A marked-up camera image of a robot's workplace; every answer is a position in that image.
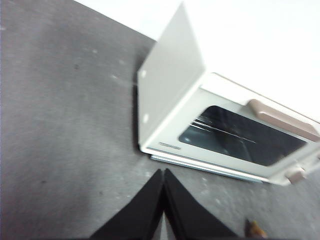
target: toaster oven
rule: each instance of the toaster oven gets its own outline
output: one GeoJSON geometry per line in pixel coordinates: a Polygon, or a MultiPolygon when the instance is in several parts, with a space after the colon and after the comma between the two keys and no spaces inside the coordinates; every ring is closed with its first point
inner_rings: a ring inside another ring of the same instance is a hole
{"type": "MultiPolygon", "coordinates": [[[[295,183],[320,167],[316,101],[305,109],[292,104],[304,98],[295,88],[301,71],[320,72],[319,58],[313,58],[320,56],[320,48],[311,48],[308,59],[286,55],[286,39],[275,42],[274,35],[285,30],[291,38],[301,30],[291,25],[301,16],[297,6],[282,9],[281,2],[278,15],[271,1],[216,0],[202,8],[179,7],[137,74],[142,152],[157,161],[277,185],[295,183]],[[276,20],[266,19],[268,11],[276,20]],[[279,67],[284,60],[289,62],[279,67]],[[288,69],[296,74],[286,75],[288,69]],[[286,89],[279,97],[282,86],[286,89]]],[[[320,36],[318,27],[306,29],[320,36]]],[[[296,48],[302,48],[303,41],[297,42],[296,48]]]]}

